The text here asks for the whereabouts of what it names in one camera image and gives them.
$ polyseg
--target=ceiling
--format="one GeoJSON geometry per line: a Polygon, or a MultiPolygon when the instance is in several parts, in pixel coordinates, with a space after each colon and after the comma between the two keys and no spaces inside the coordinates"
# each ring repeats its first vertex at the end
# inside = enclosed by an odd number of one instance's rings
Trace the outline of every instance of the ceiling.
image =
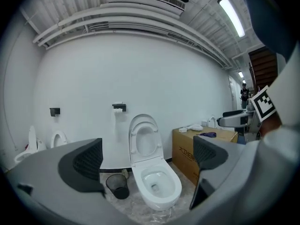
{"type": "MultiPolygon", "coordinates": [[[[238,36],[217,0],[190,0],[186,3],[186,10],[181,14],[179,21],[196,30],[221,50],[231,63],[230,70],[242,70],[248,86],[251,87],[252,79],[247,66],[248,52],[261,47],[262,44],[253,31],[244,1],[230,1],[244,28],[244,37],[238,36]]],[[[70,16],[105,3],[107,0],[27,0],[20,10],[37,34],[41,34],[70,16]]],[[[82,26],[76,28],[76,31],[82,33],[84,29],[86,27],[82,26]]]]}

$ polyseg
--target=floor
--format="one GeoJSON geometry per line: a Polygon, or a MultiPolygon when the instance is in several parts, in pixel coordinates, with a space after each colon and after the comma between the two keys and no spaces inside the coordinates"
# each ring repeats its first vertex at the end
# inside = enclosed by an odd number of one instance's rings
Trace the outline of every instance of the floor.
{"type": "Polygon", "coordinates": [[[106,190],[106,199],[120,212],[126,214],[130,219],[142,225],[163,224],[182,216],[189,211],[188,208],[194,195],[195,185],[188,180],[172,162],[170,162],[169,165],[176,172],[182,184],[180,198],[169,210],[155,211],[145,204],[139,193],[132,172],[129,172],[129,178],[127,180],[130,195],[124,200],[115,198],[111,191],[106,187],[105,181],[109,176],[113,175],[113,173],[100,174],[100,181],[105,186],[106,190]]]}

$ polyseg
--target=toilet bowl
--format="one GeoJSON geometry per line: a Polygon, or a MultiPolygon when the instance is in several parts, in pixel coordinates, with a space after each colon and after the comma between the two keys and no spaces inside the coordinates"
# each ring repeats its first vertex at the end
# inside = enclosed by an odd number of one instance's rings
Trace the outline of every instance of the toilet bowl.
{"type": "Polygon", "coordinates": [[[36,131],[34,129],[34,126],[31,126],[29,129],[28,140],[29,143],[27,149],[15,157],[16,164],[22,162],[26,157],[33,153],[46,150],[46,145],[36,137],[36,131]]]}
{"type": "Polygon", "coordinates": [[[164,159],[156,122],[146,114],[136,116],[128,137],[132,172],[143,200],[157,211],[171,208],[179,199],[182,186],[164,159]]]}
{"type": "Polygon", "coordinates": [[[50,148],[59,147],[67,143],[66,135],[62,131],[57,130],[52,135],[50,148]]]}

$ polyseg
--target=door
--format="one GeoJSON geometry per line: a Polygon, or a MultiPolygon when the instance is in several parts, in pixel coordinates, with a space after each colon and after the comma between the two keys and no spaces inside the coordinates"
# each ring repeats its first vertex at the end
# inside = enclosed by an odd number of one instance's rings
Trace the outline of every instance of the door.
{"type": "Polygon", "coordinates": [[[233,84],[233,78],[228,76],[229,78],[229,87],[231,90],[231,97],[232,97],[232,110],[235,111],[237,110],[237,106],[236,106],[236,94],[235,94],[235,86],[233,84]]]}

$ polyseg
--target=toilet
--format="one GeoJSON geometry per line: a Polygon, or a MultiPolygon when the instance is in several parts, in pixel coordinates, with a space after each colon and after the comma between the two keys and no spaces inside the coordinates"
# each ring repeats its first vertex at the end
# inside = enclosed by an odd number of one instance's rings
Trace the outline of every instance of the toilet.
{"type": "Polygon", "coordinates": [[[46,145],[36,137],[34,126],[31,126],[29,129],[28,140],[29,143],[27,149],[15,157],[16,164],[22,162],[26,157],[33,153],[46,150],[46,145]]]}
{"type": "Polygon", "coordinates": [[[134,117],[128,138],[132,172],[143,200],[157,211],[171,208],[179,199],[182,186],[164,159],[156,122],[147,114],[134,117]]]}
{"type": "Polygon", "coordinates": [[[50,148],[59,147],[67,143],[66,135],[62,131],[57,130],[52,135],[50,148]]]}

